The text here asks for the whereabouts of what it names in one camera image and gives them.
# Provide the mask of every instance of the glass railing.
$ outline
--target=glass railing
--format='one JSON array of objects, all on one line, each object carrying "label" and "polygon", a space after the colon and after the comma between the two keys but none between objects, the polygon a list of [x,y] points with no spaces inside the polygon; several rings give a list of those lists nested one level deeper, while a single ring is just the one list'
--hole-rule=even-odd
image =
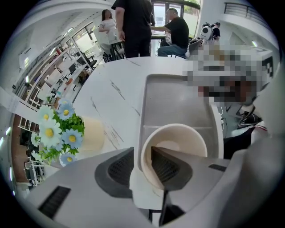
[{"label": "glass railing", "polygon": [[239,4],[239,3],[226,2],[225,4],[226,4],[225,9],[224,9],[225,14],[231,14],[235,16],[244,17],[246,19],[252,20],[266,27],[267,29],[271,30],[269,25],[265,22],[262,16],[254,8],[248,5]]}]

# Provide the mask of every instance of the white table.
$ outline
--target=white table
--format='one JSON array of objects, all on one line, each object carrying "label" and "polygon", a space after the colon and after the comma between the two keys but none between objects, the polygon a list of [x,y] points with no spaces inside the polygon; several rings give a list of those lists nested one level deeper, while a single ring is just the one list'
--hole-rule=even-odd
[{"label": "white table", "polygon": [[[163,191],[148,183],[136,163],[146,77],[149,74],[185,75],[185,70],[191,69],[191,61],[167,57],[138,57],[105,63],[93,71],[74,101],[77,115],[89,116],[104,124],[106,138],[101,153],[134,147],[130,188],[139,208],[159,210],[163,199]],[[213,107],[213,111],[218,122],[218,109]],[[220,123],[218,126],[220,145],[223,134]],[[120,138],[115,139],[113,132]]]}]

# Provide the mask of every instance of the jeans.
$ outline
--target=jeans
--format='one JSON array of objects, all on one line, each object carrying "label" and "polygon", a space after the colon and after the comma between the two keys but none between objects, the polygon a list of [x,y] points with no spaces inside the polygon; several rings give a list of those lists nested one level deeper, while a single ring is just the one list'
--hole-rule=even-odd
[{"label": "jeans", "polygon": [[184,55],[187,52],[187,48],[181,48],[177,45],[170,45],[160,47],[157,50],[158,56],[167,57],[168,55]]}]

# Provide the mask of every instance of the black t-shirt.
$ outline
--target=black t-shirt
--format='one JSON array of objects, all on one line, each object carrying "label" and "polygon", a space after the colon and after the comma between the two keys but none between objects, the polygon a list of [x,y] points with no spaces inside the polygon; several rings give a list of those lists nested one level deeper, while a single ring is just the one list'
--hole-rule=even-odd
[{"label": "black t-shirt", "polygon": [[123,31],[127,37],[151,36],[152,4],[149,0],[116,0],[112,9],[125,9]]},{"label": "black t-shirt", "polygon": [[189,28],[186,21],[177,17],[165,25],[171,31],[171,42],[181,48],[188,47]]}]

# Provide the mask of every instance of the flower vase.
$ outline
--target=flower vase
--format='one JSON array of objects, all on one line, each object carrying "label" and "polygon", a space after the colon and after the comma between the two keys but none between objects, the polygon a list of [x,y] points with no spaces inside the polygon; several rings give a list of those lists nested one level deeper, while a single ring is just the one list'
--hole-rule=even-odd
[{"label": "flower vase", "polygon": [[81,147],[78,149],[82,152],[99,152],[104,144],[104,126],[101,121],[87,116],[80,117],[84,122],[84,136]]}]

